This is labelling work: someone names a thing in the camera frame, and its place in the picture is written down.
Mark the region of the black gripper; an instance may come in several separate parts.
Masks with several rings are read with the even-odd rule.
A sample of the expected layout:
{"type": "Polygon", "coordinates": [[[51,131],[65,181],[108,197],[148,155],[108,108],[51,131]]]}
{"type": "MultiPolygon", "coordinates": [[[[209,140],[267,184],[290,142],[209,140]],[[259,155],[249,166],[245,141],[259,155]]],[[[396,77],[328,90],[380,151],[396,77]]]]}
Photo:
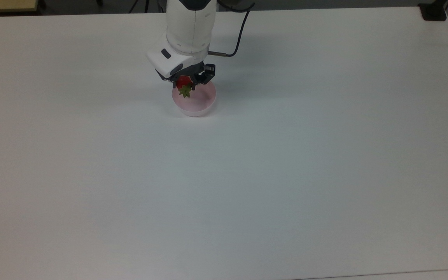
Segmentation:
{"type": "MultiPolygon", "coordinates": [[[[215,65],[205,64],[202,61],[180,71],[180,84],[192,84],[192,90],[195,90],[197,85],[208,84],[214,76],[215,65]]],[[[173,89],[177,88],[178,77],[170,77],[166,81],[172,84],[173,89]]]]}

